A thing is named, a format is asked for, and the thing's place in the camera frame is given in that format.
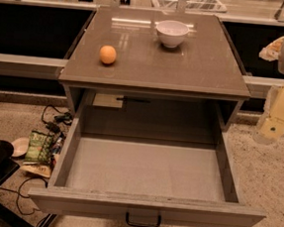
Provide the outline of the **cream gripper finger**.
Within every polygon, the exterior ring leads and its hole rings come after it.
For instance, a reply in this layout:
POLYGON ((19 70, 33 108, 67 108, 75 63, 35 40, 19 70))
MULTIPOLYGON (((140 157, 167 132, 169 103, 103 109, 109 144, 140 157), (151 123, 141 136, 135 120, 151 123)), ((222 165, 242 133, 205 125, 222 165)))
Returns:
POLYGON ((262 115, 253 133, 253 140, 265 146, 275 143, 284 134, 284 120, 262 115))

